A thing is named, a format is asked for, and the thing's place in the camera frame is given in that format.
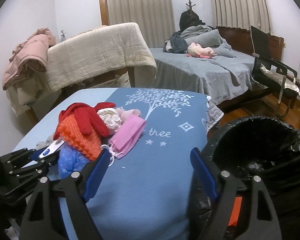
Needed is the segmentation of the pink padded jacket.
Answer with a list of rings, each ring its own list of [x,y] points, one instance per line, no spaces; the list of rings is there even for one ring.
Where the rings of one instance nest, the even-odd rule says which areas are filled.
[[[37,29],[25,42],[18,44],[2,77],[2,89],[30,78],[33,73],[43,73],[47,68],[48,49],[55,46],[56,37],[49,28]]]

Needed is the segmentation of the blue plastic bag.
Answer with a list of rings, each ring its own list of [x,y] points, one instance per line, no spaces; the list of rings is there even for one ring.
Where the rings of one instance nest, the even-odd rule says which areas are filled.
[[[73,172],[81,172],[89,162],[81,152],[65,142],[59,153],[58,174],[64,179]]]

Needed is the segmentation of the orange bubble mesh pouch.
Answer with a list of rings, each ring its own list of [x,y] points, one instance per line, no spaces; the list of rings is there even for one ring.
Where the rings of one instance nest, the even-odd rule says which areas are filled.
[[[101,153],[101,137],[93,130],[89,136],[83,135],[74,114],[58,124],[57,132],[65,142],[78,150],[90,161],[95,161]]]

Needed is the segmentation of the white tissue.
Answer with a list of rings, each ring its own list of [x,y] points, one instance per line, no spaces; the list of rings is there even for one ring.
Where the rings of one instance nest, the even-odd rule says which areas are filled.
[[[114,135],[122,125],[121,118],[114,108],[101,109],[97,112],[97,114],[106,124],[110,135]]]

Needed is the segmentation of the pink sock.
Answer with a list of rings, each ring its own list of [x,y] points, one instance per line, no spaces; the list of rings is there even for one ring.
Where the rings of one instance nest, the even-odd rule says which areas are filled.
[[[118,113],[122,123],[124,123],[130,115],[141,117],[141,112],[138,109],[124,110],[122,108],[116,108],[115,111]]]

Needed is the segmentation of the grey duvet pile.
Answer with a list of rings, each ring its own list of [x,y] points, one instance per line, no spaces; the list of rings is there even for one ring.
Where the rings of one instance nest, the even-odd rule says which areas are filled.
[[[203,48],[212,48],[217,56],[236,57],[232,47],[226,39],[221,37],[218,29],[212,29],[207,25],[192,26],[185,29],[180,36],[188,45],[194,42],[200,44]]]

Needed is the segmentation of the right beige curtain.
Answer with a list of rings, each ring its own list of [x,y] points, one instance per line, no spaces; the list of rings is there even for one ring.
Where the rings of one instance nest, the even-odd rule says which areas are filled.
[[[213,0],[218,27],[248,30],[250,26],[271,34],[271,19],[266,0]]]

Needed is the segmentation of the white blue carton box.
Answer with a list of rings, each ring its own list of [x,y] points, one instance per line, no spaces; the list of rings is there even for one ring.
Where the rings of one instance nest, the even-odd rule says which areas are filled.
[[[53,143],[48,146],[39,156],[39,159],[43,159],[45,157],[47,157],[48,155],[51,155],[55,152],[58,151],[59,148],[62,147],[62,145],[65,143],[65,141],[63,141],[62,139],[57,139],[55,141],[53,141]]]

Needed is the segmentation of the coat stand with black coat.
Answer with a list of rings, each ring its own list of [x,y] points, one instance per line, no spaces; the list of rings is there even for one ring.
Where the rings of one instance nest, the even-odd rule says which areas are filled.
[[[185,29],[192,26],[205,25],[205,22],[203,22],[193,11],[193,7],[195,6],[195,4],[193,4],[191,0],[188,0],[188,3],[186,3],[186,5],[189,8],[187,11],[181,13],[179,21],[180,31],[184,31]]]

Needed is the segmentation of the blue tree-print table cloth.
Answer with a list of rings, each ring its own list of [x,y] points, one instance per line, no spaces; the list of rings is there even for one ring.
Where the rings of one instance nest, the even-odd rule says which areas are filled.
[[[76,92],[18,143],[34,148],[56,129],[60,111],[74,102],[112,102],[138,109],[147,124],[136,145],[115,160],[87,207],[104,239],[187,239],[193,176],[190,153],[206,145],[204,94],[165,89],[95,88]]]

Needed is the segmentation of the red knit gloves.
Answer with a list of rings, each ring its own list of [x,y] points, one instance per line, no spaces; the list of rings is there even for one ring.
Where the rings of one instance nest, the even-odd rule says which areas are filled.
[[[62,110],[58,116],[58,125],[55,130],[53,140],[57,140],[60,137],[60,132],[58,131],[62,121],[70,116],[74,115],[77,121],[79,131],[83,136],[91,135],[92,131],[96,131],[102,137],[108,137],[110,131],[107,128],[104,121],[99,117],[97,112],[105,108],[114,108],[116,105],[112,102],[99,102],[95,107],[82,102],[76,102],[71,104],[66,110]]]

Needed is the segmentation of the bed with grey sheet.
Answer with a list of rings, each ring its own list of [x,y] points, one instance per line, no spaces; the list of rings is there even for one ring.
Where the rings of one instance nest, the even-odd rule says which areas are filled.
[[[150,51],[157,64],[153,88],[206,94],[215,105],[247,91],[265,89],[251,78],[254,58],[239,51],[232,52],[234,57],[215,56],[213,59],[166,53],[162,48]]]

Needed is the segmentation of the beige curtain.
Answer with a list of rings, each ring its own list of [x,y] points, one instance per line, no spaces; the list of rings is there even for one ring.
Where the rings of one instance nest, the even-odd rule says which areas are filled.
[[[111,25],[134,22],[150,48],[162,47],[175,32],[172,0],[107,0]]]
[[[271,34],[271,19],[266,0],[213,0],[218,27],[248,30],[250,26]]]

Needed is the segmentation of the wooden headboard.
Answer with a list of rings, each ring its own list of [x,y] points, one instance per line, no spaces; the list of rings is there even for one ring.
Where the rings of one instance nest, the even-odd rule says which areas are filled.
[[[222,38],[226,39],[232,49],[247,55],[252,55],[253,43],[250,31],[239,28],[216,27]],[[271,57],[282,61],[284,39],[282,37],[267,35]]]

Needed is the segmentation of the silver seat cushion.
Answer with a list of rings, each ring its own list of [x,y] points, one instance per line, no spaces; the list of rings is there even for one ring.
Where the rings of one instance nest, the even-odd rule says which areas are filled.
[[[263,64],[261,64],[260,71],[264,76],[271,79],[278,85],[281,86],[283,84],[284,76],[282,74],[267,70],[267,68]],[[284,89],[290,89],[290,90],[296,92],[298,96],[300,96],[300,89],[298,88],[296,83],[294,83],[293,81],[290,81],[288,78],[286,78],[286,80],[285,80]]]

